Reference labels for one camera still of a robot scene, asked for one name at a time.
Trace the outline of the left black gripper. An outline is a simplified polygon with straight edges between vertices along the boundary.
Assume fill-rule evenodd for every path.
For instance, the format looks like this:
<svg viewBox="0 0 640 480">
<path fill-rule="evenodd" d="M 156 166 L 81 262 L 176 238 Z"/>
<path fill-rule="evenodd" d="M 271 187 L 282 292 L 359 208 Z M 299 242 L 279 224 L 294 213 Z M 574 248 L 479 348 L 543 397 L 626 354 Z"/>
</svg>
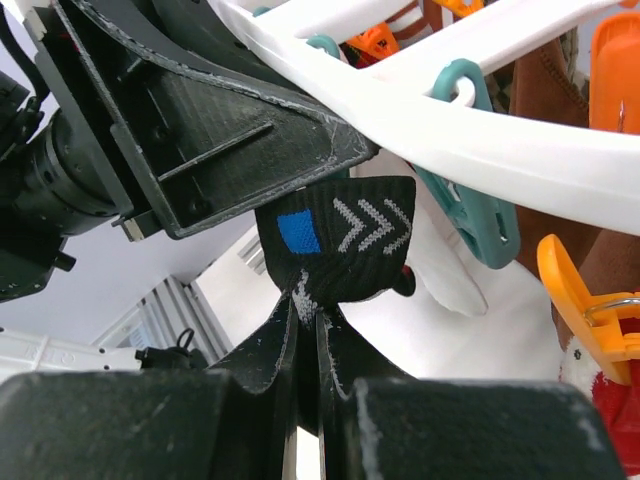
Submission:
<svg viewBox="0 0 640 480">
<path fill-rule="evenodd" d="M 40 178 L 67 236 L 111 220 L 131 242 L 184 238 L 378 152 L 205 1 L 26 1 L 24 15 L 59 105 L 54 180 Z"/>
</svg>

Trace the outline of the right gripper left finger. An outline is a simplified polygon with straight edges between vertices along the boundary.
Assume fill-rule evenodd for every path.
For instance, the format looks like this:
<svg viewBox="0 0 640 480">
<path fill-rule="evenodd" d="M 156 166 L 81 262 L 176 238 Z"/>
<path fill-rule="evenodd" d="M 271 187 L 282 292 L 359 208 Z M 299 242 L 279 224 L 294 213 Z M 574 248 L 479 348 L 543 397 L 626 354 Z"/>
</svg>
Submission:
<svg viewBox="0 0 640 480">
<path fill-rule="evenodd" d="M 1 388 L 5 479 L 292 479 L 298 319 L 207 370 L 29 373 Z"/>
</svg>

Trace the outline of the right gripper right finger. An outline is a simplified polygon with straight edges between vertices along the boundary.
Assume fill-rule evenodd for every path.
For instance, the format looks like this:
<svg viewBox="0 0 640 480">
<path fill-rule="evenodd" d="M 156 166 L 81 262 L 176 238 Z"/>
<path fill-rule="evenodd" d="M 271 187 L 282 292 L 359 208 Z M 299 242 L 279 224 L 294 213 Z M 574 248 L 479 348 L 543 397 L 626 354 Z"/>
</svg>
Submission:
<svg viewBox="0 0 640 480">
<path fill-rule="evenodd" d="M 556 382 L 419 380 L 338 309 L 317 314 L 326 479 L 621 479 L 603 423 Z"/>
</svg>

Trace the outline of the black blue sock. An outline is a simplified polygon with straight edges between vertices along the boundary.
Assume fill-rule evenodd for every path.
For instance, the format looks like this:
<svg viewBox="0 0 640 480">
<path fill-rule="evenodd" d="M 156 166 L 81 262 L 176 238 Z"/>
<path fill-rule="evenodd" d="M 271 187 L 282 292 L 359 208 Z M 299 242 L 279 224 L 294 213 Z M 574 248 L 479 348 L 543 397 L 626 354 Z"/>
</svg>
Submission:
<svg viewBox="0 0 640 480">
<path fill-rule="evenodd" d="M 393 290 L 409 297 L 416 200 L 409 176 L 319 182 L 258 208 L 268 274 L 304 322 L 323 308 Z"/>
</svg>

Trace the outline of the teal clothes peg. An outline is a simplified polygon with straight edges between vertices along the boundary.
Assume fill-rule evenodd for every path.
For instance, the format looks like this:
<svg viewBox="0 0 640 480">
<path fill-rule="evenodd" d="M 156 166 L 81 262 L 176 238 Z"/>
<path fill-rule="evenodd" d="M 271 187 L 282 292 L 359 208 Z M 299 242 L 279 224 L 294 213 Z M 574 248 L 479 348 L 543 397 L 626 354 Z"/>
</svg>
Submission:
<svg viewBox="0 0 640 480">
<path fill-rule="evenodd" d="M 467 59 L 456 59 L 441 71 L 432 97 L 450 101 L 454 86 L 461 79 L 473 84 L 472 107 L 491 112 L 493 106 L 484 75 L 476 63 Z M 477 260 L 498 270 L 516 258 L 521 237 L 513 204 L 456 184 L 419 166 L 414 169 Z"/>
</svg>

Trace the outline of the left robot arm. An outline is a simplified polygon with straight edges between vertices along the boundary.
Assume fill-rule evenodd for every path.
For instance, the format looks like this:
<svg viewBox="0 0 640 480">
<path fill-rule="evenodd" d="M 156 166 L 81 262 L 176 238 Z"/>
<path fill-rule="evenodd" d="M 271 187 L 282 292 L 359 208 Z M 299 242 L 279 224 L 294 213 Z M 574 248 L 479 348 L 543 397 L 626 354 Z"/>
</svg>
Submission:
<svg viewBox="0 0 640 480">
<path fill-rule="evenodd" d="M 1 324 L 80 343 L 197 278 L 250 212 L 378 147 L 204 1 L 38 1 L 1 76 Z"/>
</svg>

